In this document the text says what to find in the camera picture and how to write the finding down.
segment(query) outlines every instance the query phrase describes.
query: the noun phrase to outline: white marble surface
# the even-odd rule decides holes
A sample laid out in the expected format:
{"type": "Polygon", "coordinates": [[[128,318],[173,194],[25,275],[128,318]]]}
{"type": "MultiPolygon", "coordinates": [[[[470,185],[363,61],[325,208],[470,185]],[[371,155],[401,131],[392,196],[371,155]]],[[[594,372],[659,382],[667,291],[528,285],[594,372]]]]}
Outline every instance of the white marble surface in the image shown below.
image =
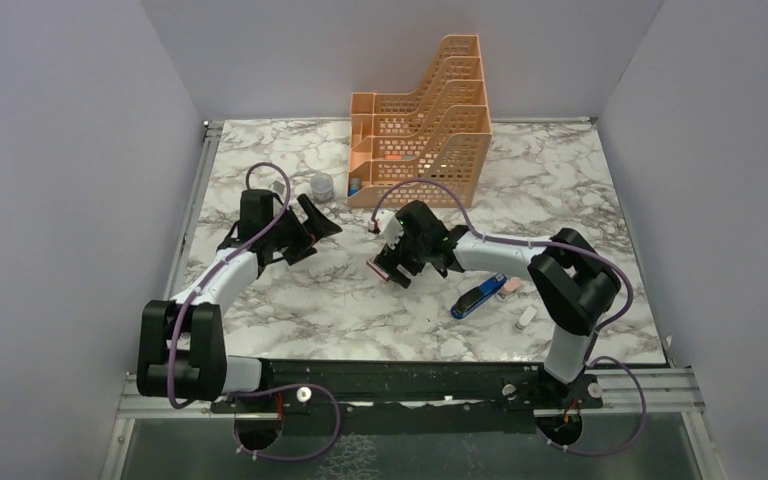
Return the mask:
{"type": "MultiPolygon", "coordinates": [[[[490,274],[432,268],[407,290],[383,283],[366,265],[382,246],[366,231],[369,210],[345,204],[349,122],[252,120],[226,122],[187,263],[191,282],[214,256],[238,216],[247,168],[270,161],[291,177],[293,196],[309,193],[317,171],[334,177],[337,198],[321,210],[343,228],[319,253],[288,267],[266,269],[224,319],[228,354],[271,358],[352,360],[541,361],[553,323],[534,287],[514,298],[491,299],[463,320],[449,315],[457,298],[490,274]],[[513,325],[528,305],[539,314],[524,331],[513,325]]],[[[254,185],[278,175],[261,169],[254,185]]],[[[463,223],[456,209],[437,210],[449,226],[463,223]]],[[[631,311],[606,329],[596,354],[627,362],[664,362],[628,232],[618,207],[595,127],[589,124],[495,124],[470,216],[486,232],[551,235],[581,232],[631,278],[631,311]]],[[[624,292],[614,309],[624,301],[624,292]]]]}

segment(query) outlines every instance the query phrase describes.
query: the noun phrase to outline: gray marble vein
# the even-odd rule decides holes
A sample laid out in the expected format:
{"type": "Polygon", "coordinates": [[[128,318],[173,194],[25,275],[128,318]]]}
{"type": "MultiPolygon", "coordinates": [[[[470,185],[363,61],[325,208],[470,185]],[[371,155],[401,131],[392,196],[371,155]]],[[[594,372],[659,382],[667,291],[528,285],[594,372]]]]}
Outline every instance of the gray marble vein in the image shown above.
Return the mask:
{"type": "MultiPolygon", "coordinates": [[[[631,311],[606,329],[596,354],[627,362],[664,362],[658,334],[634,258],[599,136],[589,124],[494,124],[493,142],[470,216],[486,232],[522,236],[572,227],[631,278],[631,311]]],[[[251,120],[226,122],[187,263],[186,282],[209,264],[238,215],[245,174],[269,161],[290,176],[294,197],[309,193],[315,172],[334,177],[337,198],[322,211],[343,227],[319,253],[263,273],[224,319],[229,354],[271,358],[352,360],[540,361],[548,352],[552,321],[530,284],[506,301],[489,300],[463,320],[449,308],[488,273],[433,269],[410,289],[381,280],[365,265],[382,241],[366,231],[369,210],[345,204],[349,122],[251,120]],[[527,306],[538,316],[523,331],[514,324],[527,306]]],[[[252,175],[268,188],[270,169],[252,175]]],[[[453,226],[455,209],[436,210],[453,226]]],[[[624,301],[624,292],[614,308],[624,301]]]]}

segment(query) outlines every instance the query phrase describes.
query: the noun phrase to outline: bolt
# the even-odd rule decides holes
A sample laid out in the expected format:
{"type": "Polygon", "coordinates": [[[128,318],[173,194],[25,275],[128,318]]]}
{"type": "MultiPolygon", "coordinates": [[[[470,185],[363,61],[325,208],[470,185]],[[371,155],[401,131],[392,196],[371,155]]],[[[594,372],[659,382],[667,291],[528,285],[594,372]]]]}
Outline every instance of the bolt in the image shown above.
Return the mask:
{"type": "Polygon", "coordinates": [[[587,386],[587,393],[589,393],[593,398],[602,398],[602,386],[596,382],[593,382],[587,386]]]}
{"type": "Polygon", "coordinates": [[[513,394],[516,393],[516,387],[511,385],[510,383],[502,387],[502,396],[503,397],[510,397],[513,394]]]}

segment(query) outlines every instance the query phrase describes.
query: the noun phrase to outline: gray wall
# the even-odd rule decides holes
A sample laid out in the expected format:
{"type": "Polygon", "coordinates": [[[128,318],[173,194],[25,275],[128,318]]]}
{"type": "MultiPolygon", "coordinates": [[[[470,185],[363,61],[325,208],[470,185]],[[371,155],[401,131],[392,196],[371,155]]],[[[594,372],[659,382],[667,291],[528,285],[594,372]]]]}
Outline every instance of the gray wall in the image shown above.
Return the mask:
{"type": "Polygon", "coordinates": [[[137,0],[0,1],[0,478],[96,478],[202,128],[137,0]]]}
{"type": "Polygon", "coordinates": [[[661,0],[143,0],[199,113],[347,116],[478,33],[494,117],[598,115],[661,0]]]}
{"type": "Polygon", "coordinates": [[[666,0],[598,125],[729,478],[768,478],[768,1],[666,0]]]}

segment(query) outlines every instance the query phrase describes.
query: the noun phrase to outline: cable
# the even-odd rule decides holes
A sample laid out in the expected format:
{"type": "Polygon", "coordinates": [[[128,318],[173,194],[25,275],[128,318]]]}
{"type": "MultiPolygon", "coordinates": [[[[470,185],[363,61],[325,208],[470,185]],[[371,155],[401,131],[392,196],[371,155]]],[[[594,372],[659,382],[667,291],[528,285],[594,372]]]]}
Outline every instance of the cable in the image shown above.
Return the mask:
{"type": "Polygon", "coordinates": [[[574,448],[569,448],[568,445],[560,445],[558,443],[555,443],[554,441],[550,440],[545,433],[543,433],[542,430],[539,428],[537,431],[540,433],[541,436],[543,436],[544,439],[546,439],[546,444],[550,447],[556,448],[558,450],[561,450],[565,453],[571,453],[573,455],[578,455],[581,457],[607,457],[608,455],[615,455],[617,453],[622,453],[629,448],[632,447],[638,440],[640,440],[640,436],[643,435],[643,430],[646,428],[646,397],[643,395],[643,387],[640,385],[640,380],[637,379],[637,376],[634,375],[634,373],[631,371],[630,368],[625,366],[622,362],[617,360],[616,358],[609,357],[607,355],[602,355],[600,357],[596,357],[593,359],[592,362],[590,362],[590,368],[593,368],[597,363],[599,363],[602,360],[609,360],[611,362],[614,362],[618,367],[625,370],[625,373],[628,374],[628,376],[631,378],[631,381],[634,382],[634,386],[637,387],[637,393],[640,394],[640,410],[641,410],[641,418],[640,418],[640,424],[637,426],[637,430],[634,432],[634,435],[631,436],[628,440],[626,440],[625,443],[620,445],[619,447],[612,448],[610,450],[604,450],[601,452],[588,452],[583,450],[576,450],[574,448]]]}
{"type": "MultiPolygon", "coordinates": [[[[464,221],[466,222],[467,228],[469,228],[469,231],[475,235],[478,238],[481,238],[482,240],[489,240],[491,242],[497,242],[502,243],[505,245],[517,245],[521,247],[554,247],[554,248],[561,248],[564,250],[569,250],[573,253],[577,253],[579,255],[584,255],[585,257],[592,258],[594,260],[597,260],[599,262],[602,262],[603,264],[607,265],[611,270],[614,271],[614,273],[617,274],[617,276],[622,281],[623,285],[625,285],[625,289],[628,292],[628,297],[625,299],[625,305],[620,308],[617,313],[611,315],[609,318],[604,320],[603,322],[596,325],[596,328],[594,329],[595,333],[599,333],[602,329],[607,327],[608,325],[614,323],[617,321],[620,317],[626,314],[628,310],[631,308],[631,302],[634,300],[634,288],[631,286],[631,280],[628,278],[628,276],[625,274],[625,272],[620,269],[617,265],[615,265],[613,262],[608,260],[607,258],[599,255],[598,253],[591,252],[590,250],[585,250],[583,248],[576,247],[574,245],[567,245],[566,243],[559,243],[559,242],[551,242],[551,241],[533,241],[533,240],[519,240],[516,238],[504,238],[504,237],[497,237],[494,235],[487,235],[485,233],[479,232],[478,229],[475,228],[475,226],[472,224],[472,221],[469,219],[469,214],[466,211],[466,207],[464,206],[463,202],[458,198],[457,194],[453,192],[449,187],[446,185],[434,181],[429,180],[425,178],[414,178],[410,180],[405,180],[403,182],[399,182],[392,187],[388,188],[382,195],[381,198],[378,199],[378,203],[375,204],[375,208],[372,210],[372,221],[375,223],[376,227],[378,226],[378,220],[375,218],[375,215],[378,213],[378,209],[381,208],[381,204],[384,203],[384,199],[387,198],[388,195],[393,193],[394,190],[397,188],[400,188],[404,185],[408,185],[411,183],[427,183],[429,185],[434,185],[435,187],[438,187],[448,193],[452,199],[454,199],[455,203],[457,204],[458,208],[461,211],[461,214],[463,214],[464,221]]],[[[595,343],[595,336],[593,338],[593,341],[591,341],[590,349],[587,352],[587,358],[590,356],[590,351],[593,350],[593,344],[595,343]]]]}
{"type": "Polygon", "coordinates": [[[241,253],[248,250],[249,247],[251,247],[252,244],[254,244],[254,242],[260,240],[264,235],[266,235],[266,232],[268,232],[272,227],[275,226],[275,224],[278,223],[279,220],[281,220],[281,217],[287,211],[287,208],[290,204],[290,195],[291,195],[290,190],[292,190],[292,187],[290,185],[290,178],[287,176],[284,170],[281,170],[280,167],[272,163],[258,162],[252,165],[251,167],[249,167],[248,172],[246,172],[246,188],[251,189],[251,186],[249,184],[249,178],[251,178],[252,172],[260,167],[269,167],[276,170],[279,174],[281,174],[281,177],[284,179],[284,184],[287,186],[287,191],[284,194],[284,204],[281,205],[281,210],[278,212],[278,214],[272,217],[272,220],[268,224],[266,224],[266,226],[263,227],[261,231],[257,232],[253,237],[246,240],[242,245],[237,247],[233,252],[229,253],[228,256],[225,257],[225,261],[218,262],[216,265],[211,267],[211,269],[208,270],[207,273],[204,275],[204,278],[202,278],[201,281],[198,282],[198,284],[196,284],[195,288],[193,288],[190,294],[187,295],[187,298],[184,299],[184,303],[181,304],[181,308],[180,310],[178,310],[178,315],[175,317],[175,326],[172,328],[172,339],[169,346],[169,360],[167,362],[167,367],[166,367],[166,396],[169,397],[169,404],[172,405],[172,408],[176,410],[180,410],[190,405],[194,401],[194,400],[187,400],[186,402],[179,403],[175,397],[175,361],[176,361],[176,356],[178,354],[178,339],[181,338],[181,327],[184,325],[184,317],[187,314],[187,309],[190,308],[190,305],[192,305],[193,300],[195,300],[196,296],[198,296],[202,288],[204,288],[208,283],[210,283],[210,280],[213,279],[213,277],[216,276],[216,274],[219,273],[219,271],[222,270],[222,268],[225,267],[225,265],[227,265],[228,262],[230,262],[241,253]]]}
{"type": "Polygon", "coordinates": [[[239,429],[237,428],[236,424],[234,425],[234,441],[237,442],[237,452],[245,452],[252,456],[253,459],[257,458],[265,458],[267,460],[277,460],[279,462],[303,462],[305,460],[310,460],[312,458],[316,458],[323,453],[327,452],[331,447],[334,446],[335,443],[337,443],[337,438],[340,436],[340,425],[342,425],[342,416],[340,415],[340,404],[337,402],[337,399],[334,397],[334,394],[331,393],[327,388],[314,385],[312,383],[294,383],[291,385],[283,385],[281,387],[275,387],[270,388],[269,390],[263,390],[261,392],[251,392],[251,393],[232,393],[231,395],[237,398],[258,398],[258,397],[265,397],[270,396],[275,393],[284,392],[286,390],[293,390],[298,389],[302,387],[308,387],[313,390],[318,390],[325,394],[326,397],[328,397],[329,400],[331,400],[331,404],[334,405],[334,414],[337,416],[337,419],[334,424],[334,433],[331,434],[331,437],[328,439],[328,442],[325,443],[325,445],[320,448],[319,450],[308,453],[306,455],[300,455],[297,457],[284,457],[281,455],[271,455],[269,453],[260,453],[260,450],[249,450],[245,446],[243,446],[243,443],[240,441],[239,436],[239,429]]]}

